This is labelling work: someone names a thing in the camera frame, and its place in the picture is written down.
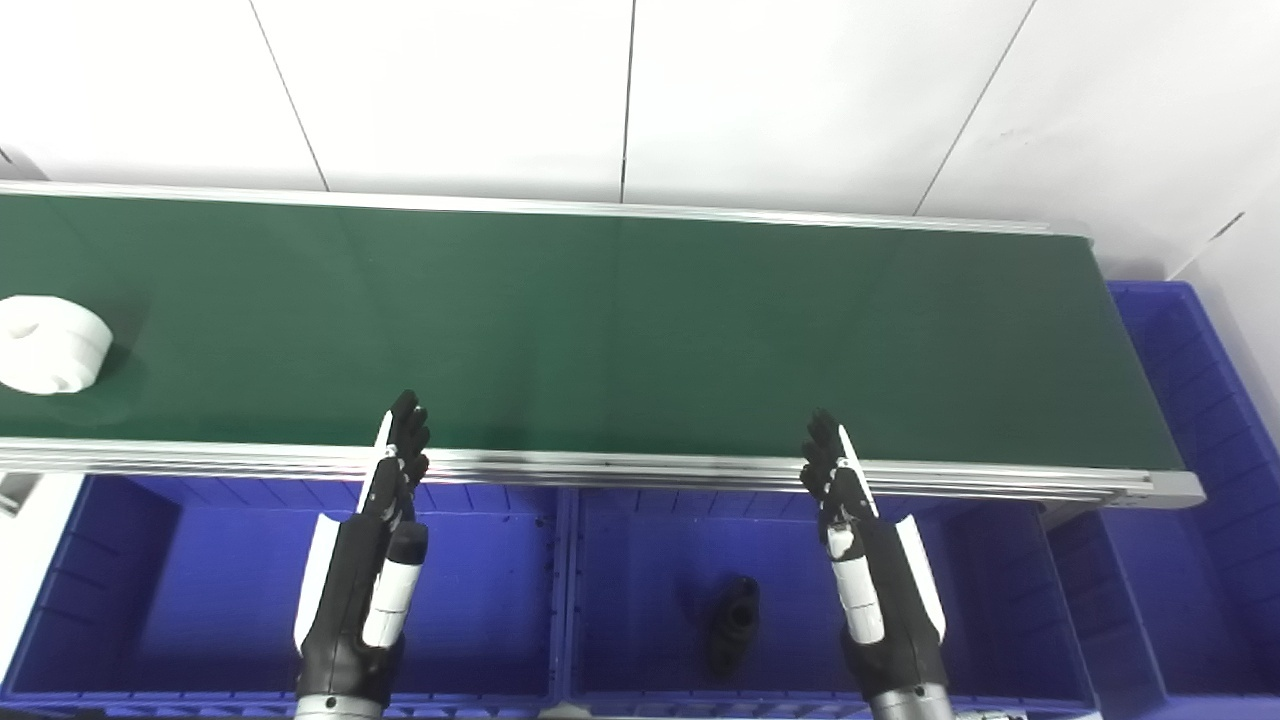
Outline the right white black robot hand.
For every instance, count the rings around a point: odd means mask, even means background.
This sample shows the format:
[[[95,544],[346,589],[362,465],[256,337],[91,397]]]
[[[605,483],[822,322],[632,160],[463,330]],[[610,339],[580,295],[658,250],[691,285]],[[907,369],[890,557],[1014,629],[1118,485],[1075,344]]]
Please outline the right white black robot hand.
[[[945,689],[945,611],[915,519],[881,515],[849,433],[832,414],[815,410],[806,430],[800,482],[817,502],[850,673],[868,700]]]

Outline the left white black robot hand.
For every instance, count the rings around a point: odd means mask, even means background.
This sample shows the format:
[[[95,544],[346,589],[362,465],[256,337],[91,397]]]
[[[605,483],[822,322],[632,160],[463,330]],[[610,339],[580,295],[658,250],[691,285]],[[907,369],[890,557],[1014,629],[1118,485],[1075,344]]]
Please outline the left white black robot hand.
[[[429,468],[428,411],[412,389],[390,405],[357,509],[335,527],[316,609],[300,643],[297,719],[380,719],[404,655],[404,624],[429,529],[415,495]]]

